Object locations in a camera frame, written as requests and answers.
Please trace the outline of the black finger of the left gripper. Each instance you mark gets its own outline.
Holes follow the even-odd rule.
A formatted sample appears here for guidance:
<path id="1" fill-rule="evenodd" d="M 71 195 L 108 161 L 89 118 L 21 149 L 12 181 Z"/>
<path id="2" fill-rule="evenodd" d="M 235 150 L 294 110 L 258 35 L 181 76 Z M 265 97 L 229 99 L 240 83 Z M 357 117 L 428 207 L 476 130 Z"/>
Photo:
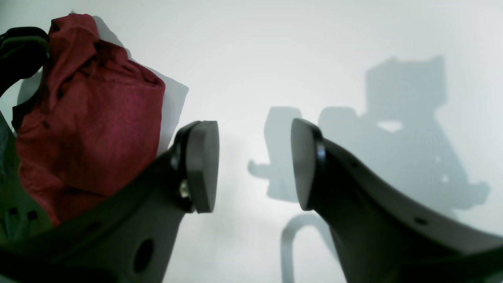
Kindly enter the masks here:
<path id="1" fill-rule="evenodd" d="M 38 27 L 17 27 L 1 35 L 0 94 L 32 77 L 49 59 L 48 34 Z"/>
<path id="2" fill-rule="evenodd" d="M 51 252 L 51 221 L 20 181 L 15 136 L 4 116 L 1 135 L 1 251 Z"/>

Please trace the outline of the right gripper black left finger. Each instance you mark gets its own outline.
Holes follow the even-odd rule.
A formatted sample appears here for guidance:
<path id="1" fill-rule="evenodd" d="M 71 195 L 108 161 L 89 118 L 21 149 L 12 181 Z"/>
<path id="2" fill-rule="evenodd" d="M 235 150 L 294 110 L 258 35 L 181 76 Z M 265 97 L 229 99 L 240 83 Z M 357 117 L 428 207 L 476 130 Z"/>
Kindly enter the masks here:
<path id="1" fill-rule="evenodd" d="M 173 145 L 106 201 L 1 247 L 2 283 L 161 283 L 183 217 L 215 208 L 216 121 L 182 127 Z"/>

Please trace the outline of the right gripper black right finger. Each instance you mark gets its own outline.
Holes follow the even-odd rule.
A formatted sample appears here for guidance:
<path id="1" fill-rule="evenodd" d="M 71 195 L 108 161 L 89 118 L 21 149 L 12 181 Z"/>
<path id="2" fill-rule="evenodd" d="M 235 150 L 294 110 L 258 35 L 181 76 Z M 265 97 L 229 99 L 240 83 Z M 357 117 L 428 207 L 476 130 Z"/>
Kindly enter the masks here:
<path id="1" fill-rule="evenodd" d="M 307 120 L 291 150 L 299 204 L 328 224 L 348 283 L 502 282 L 501 236 L 412 200 Z"/>

